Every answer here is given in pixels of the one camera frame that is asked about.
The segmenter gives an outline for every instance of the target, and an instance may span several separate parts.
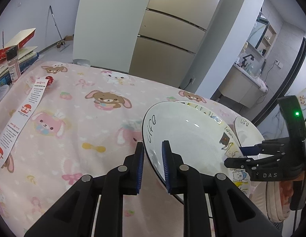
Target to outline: white cloth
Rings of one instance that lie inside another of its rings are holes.
[[[261,92],[267,92],[267,86],[266,86],[265,82],[262,79],[260,79],[259,77],[255,77],[254,79],[255,79],[256,83],[258,83],[258,85],[260,86],[260,91]]]

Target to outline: brown bunny print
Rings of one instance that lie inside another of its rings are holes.
[[[94,98],[95,107],[100,110],[110,111],[120,108],[121,105],[127,109],[132,108],[132,104],[129,99],[116,95],[111,92],[102,92],[99,90],[93,90],[85,96],[85,99]]]
[[[196,102],[203,102],[203,103],[207,103],[206,100],[204,98],[202,98],[201,96],[199,95],[196,95],[194,93],[191,93],[191,92],[187,92],[187,91],[184,91],[184,90],[180,90],[178,92],[178,94],[182,97],[187,97],[188,99],[192,100],[192,101],[196,101]]]
[[[2,165],[2,168],[6,167],[8,172],[13,173],[14,172],[14,164],[13,164],[13,157],[11,154],[9,154],[7,160]]]
[[[53,66],[41,66],[41,68],[45,69],[47,73],[56,74],[57,72],[67,72],[67,68],[63,66],[63,64],[53,67]]]

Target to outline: red ball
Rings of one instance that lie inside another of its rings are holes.
[[[46,86],[49,86],[50,84],[52,84],[52,82],[53,82],[53,77],[47,76],[45,79],[48,79],[48,80],[49,80],[49,81],[48,81],[48,84],[47,84]]]

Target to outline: white paper label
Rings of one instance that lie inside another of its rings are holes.
[[[37,108],[48,81],[48,79],[37,79],[35,81],[30,94],[19,106],[0,134],[0,168],[8,158],[22,128]]]

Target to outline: tiled wall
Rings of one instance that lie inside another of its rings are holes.
[[[264,100],[264,97],[262,97],[257,101],[258,104],[253,105],[250,109],[244,107],[240,112],[242,116],[249,120],[253,120],[258,115],[283,83],[296,59],[305,35],[305,32],[300,28],[283,21],[269,0],[264,0],[262,7],[264,16],[276,31],[277,36],[266,58],[266,65],[260,76],[268,86],[268,93]],[[282,69],[276,65],[273,67],[275,60],[283,64]]]

